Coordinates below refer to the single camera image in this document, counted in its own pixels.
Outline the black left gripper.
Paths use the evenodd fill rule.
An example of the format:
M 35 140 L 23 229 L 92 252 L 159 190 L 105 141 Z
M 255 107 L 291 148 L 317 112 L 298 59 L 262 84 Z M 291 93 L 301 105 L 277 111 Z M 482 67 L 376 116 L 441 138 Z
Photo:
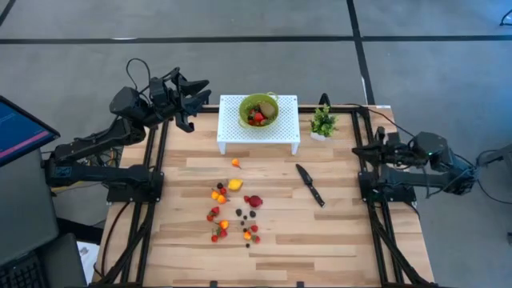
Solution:
M 150 127 L 173 119 L 179 129 L 187 133 L 194 132 L 194 124 L 189 122 L 188 117 L 196 117 L 202 106 L 209 101 L 211 90 L 202 90 L 210 84 L 210 81 L 189 81 L 181 73 L 177 73 L 172 77 L 172 83 L 177 92 L 185 98 L 178 98 L 178 104 L 172 102 L 165 102 L 161 105 L 153 104 Z

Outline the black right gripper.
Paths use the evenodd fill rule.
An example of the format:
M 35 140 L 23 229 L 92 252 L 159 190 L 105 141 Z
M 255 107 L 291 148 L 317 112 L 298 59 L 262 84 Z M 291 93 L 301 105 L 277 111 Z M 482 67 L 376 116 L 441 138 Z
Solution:
M 414 164 L 414 152 L 407 144 L 401 142 L 386 142 L 381 150 L 380 145 L 355 147 L 352 152 L 366 162 L 380 162 L 396 166 L 412 166 Z

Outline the green colander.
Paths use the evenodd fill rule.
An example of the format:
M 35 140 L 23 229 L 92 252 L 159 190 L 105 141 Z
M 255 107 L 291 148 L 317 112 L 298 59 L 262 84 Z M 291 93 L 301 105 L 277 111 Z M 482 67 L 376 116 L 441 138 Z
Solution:
M 266 126 L 262 126 L 260 122 L 256 122 L 257 126 L 251 126 L 249 124 L 248 116 L 249 114 L 255 115 L 256 113 L 261 113 L 259 109 L 260 102 L 268 102 L 271 103 L 276 108 L 276 114 L 272 118 L 264 118 L 268 120 L 268 124 Z M 238 108 L 238 124 L 243 128 L 266 128 L 271 126 L 279 116 L 279 106 L 278 106 L 278 96 L 274 93 L 266 93 L 266 94 L 251 94 L 245 97 Z

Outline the green plant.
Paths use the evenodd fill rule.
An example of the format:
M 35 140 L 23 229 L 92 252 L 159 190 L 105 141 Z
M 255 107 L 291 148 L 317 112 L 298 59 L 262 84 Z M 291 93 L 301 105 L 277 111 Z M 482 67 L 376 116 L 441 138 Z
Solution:
M 316 108 L 310 120 L 310 136 L 317 141 L 330 139 L 337 129 L 337 121 L 337 116 L 330 113 L 330 107 L 327 104 Z

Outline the black kitchen knife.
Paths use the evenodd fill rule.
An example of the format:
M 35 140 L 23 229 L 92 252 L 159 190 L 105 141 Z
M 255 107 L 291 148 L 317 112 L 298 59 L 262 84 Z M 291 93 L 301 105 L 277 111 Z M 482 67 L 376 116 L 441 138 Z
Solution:
M 310 190 L 314 200 L 316 201 L 317 204 L 320 205 L 321 208 L 323 208 L 326 203 L 323 201 L 320 193 L 314 187 L 312 177 L 309 175 L 309 173 L 306 171 L 306 169 L 303 168 L 301 165 L 296 164 L 295 166 L 296 166 L 296 169 L 299 172 L 303 182 Z

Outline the white perforated riser shelf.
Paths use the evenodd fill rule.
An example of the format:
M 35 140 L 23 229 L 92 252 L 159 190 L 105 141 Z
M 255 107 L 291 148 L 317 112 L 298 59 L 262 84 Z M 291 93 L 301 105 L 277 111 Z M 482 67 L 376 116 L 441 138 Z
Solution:
M 238 124 L 238 108 L 249 95 L 224 94 L 220 97 L 217 143 L 221 154 L 229 144 L 290 144 L 296 154 L 301 142 L 298 97 L 278 95 L 279 116 L 266 128 L 243 128 Z

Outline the operator computer monitor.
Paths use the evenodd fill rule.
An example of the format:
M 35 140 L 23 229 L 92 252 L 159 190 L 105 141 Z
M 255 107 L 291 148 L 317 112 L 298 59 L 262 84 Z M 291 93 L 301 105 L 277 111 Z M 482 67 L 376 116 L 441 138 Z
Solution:
M 0 95 L 0 167 L 60 137 L 56 129 Z

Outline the white paper sheet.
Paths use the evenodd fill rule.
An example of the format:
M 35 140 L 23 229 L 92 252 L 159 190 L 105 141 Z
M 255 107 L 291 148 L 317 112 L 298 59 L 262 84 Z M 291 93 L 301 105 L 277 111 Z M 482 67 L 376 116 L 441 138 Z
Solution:
M 99 246 L 92 243 L 77 241 L 77 247 L 86 282 L 91 283 L 94 276 L 94 265 L 98 258 Z

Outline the black keyboard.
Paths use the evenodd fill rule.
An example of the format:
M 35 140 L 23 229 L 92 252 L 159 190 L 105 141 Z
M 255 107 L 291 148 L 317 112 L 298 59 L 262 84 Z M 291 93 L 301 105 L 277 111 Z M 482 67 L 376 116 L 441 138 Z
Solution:
M 0 266 L 0 288 L 46 288 L 42 264 L 34 252 Z

